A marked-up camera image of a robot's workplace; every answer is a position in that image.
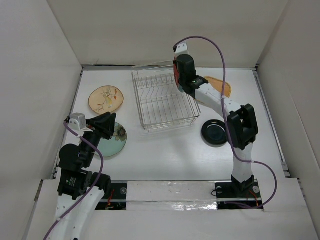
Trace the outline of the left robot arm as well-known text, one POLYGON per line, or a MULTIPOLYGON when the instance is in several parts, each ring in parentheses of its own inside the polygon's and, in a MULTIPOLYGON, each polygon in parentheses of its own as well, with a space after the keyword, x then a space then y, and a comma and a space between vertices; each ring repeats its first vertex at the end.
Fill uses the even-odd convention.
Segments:
POLYGON ((60 179, 54 223, 44 236, 46 240, 79 240, 101 199, 112 193, 112 181, 103 174, 104 160, 98 172, 88 171, 101 139, 110 140, 115 131, 116 113, 86 118, 83 113, 70 114, 63 122, 79 144, 66 144, 59 151, 60 179))

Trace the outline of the red teal flower plate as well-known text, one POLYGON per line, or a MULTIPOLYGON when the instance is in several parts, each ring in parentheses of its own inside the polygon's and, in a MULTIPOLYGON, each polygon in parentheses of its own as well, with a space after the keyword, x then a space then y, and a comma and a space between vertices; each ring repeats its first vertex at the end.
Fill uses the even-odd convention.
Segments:
POLYGON ((178 89, 181 93, 183 93, 184 90, 183 90, 183 88, 181 87, 181 85, 180 85, 180 83, 179 83, 179 72, 178 72, 176 57, 175 57, 174 60, 173 60, 173 74, 174 74, 174 80, 175 80, 177 89, 178 89))

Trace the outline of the woven bamboo square tray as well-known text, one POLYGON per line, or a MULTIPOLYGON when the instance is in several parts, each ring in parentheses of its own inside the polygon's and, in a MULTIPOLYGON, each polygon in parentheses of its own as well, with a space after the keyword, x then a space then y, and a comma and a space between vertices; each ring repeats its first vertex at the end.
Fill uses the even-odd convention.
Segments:
MULTIPOLYGON (((204 79, 206 79, 213 88, 215 88, 218 92, 222 92, 223 90, 223 81, 211 76, 204 76, 204 79)), ((224 96, 226 96, 227 98, 229 98, 231 96, 232 93, 232 87, 231 85, 226 82, 224 85, 224 96)))

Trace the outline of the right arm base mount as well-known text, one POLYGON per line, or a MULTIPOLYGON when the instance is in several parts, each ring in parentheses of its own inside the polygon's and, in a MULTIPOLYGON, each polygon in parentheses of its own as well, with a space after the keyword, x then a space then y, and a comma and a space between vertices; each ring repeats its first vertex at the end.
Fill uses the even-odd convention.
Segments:
POLYGON ((249 208, 259 206, 259 209, 263 209, 260 188, 256 181, 243 192, 236 192, 230 181, 218 181, 215 182, 211 195, 216 197, 218 210, 243 209, 241 204, 249 208))

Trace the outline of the black round plate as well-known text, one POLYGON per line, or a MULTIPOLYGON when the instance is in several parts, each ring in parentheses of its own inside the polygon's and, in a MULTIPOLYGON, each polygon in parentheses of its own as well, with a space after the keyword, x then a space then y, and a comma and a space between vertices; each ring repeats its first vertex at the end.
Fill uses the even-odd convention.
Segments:
POLYGON ((211 119, 206 121, 201 128, 203 140, 213 146, 221 146, 227 142, 226 125, 223 121, 211 119))

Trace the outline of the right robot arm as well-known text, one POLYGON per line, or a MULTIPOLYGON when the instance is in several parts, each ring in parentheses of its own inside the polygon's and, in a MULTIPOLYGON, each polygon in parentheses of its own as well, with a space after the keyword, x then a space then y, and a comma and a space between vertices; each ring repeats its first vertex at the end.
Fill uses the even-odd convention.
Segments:
POLYGON ((233 147, 231 191, 235 196, 242 197, 254 182, 252 149, 259 132, 254 107, 240 105, 222 96, 208 80, 197 75, 194 59, 190 55, 176 56, 173 64, 177 86, 223 117, 227 141, 233 147))

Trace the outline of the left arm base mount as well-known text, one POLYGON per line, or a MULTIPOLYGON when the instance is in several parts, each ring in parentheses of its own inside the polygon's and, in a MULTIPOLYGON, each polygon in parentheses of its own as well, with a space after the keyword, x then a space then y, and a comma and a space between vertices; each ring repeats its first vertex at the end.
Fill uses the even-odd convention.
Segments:
POLYGON ((113 181, 111 190, 97 204, 96 211, 122 211, 127 209, 127 181, 113 181))

